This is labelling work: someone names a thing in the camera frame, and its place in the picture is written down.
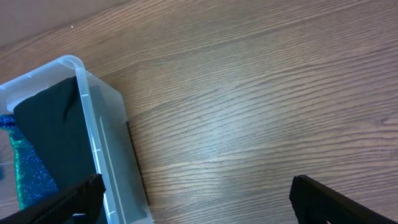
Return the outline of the black cloth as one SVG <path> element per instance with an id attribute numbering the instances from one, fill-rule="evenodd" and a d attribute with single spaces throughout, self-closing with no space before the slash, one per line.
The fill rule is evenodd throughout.
<path id="1" fill-rule="evenodd" d="M 22 101 L 14 117 L 60 190 L 96 174 L 76 77 Z"/>

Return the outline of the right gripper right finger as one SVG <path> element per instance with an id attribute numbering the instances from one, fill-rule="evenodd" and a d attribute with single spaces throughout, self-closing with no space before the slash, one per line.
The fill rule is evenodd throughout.
<path id="1" fill-rule="evenodd" d="M 299 224 L 397 224 L 306 175 L 293 178 L 289 200 Z"/>

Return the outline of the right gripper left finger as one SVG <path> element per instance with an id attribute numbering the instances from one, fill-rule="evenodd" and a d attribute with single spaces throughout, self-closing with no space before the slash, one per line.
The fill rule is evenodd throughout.
<path id="1" fill-rule="evenodd" d="M 1 220 L 3 224 L 96 223 L 106 187 L 101 174 Z"/>

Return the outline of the sparkly blue green cloth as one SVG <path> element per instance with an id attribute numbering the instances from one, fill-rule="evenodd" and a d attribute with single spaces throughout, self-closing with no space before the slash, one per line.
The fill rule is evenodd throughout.
<path id="1" fill-rule="evenodd" d="M 1 116 L 1 129 L 9 134 L 14 152 L 16 192 L 20 209 L 33 206 L 59 192 L 59 189 L 35 152 L 33 145 L 24 136 L 12 114 Z"/>

